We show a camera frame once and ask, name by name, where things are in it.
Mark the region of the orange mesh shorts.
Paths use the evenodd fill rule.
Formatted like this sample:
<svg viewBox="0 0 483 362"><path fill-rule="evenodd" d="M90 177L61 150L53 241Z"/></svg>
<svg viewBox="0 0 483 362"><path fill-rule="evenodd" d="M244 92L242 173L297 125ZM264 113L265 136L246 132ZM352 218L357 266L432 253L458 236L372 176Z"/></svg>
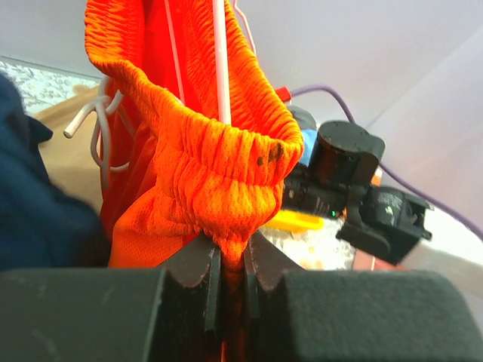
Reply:
<svg viewBox="0 0 483 362"><path fill-rule="evenodd" d="M242 255L279 211L303 154L300 128L225 4L232 120L218 116L210 1L89 1L85 49L123 96L109 117L110 171L100 217L112 268L155 267L198 233L222 253L223 356L241 361Z"/></svg>

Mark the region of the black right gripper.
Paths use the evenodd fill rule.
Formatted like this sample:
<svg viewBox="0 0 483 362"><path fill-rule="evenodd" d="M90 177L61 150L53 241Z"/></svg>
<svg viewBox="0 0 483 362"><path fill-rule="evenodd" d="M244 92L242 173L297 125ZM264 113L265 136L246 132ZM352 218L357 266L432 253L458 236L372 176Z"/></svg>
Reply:
<svg viewBox="0 0 483 362"><path fill-rule="evenodd" d="M318 129L309 166L300 162L285 178L282 208L328 219L339 217L354 187L365 190L386 145L363 127L329 121Z"/></svg>

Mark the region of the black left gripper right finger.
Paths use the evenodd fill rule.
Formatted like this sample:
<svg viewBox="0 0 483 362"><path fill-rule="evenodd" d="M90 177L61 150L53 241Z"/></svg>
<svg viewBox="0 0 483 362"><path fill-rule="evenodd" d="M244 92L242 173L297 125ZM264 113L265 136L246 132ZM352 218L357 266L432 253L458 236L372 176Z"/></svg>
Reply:
<svg viewBox="0 0 483 362"><path fill-rule="evenodd" d="M249 361L480 361L457 288L428 271L310 271L262 234L245 263Z"/></svg>

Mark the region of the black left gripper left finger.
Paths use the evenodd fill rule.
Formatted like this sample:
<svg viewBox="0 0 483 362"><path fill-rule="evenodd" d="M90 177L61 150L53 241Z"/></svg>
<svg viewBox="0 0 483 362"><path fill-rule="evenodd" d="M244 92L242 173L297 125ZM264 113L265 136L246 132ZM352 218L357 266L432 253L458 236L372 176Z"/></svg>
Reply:
<svg viewBox="0 0 483 362"><path fill-rule="evenodd" d="M155 268L1 274L3 361L213 361L220 249L198 236Z"/></svg>

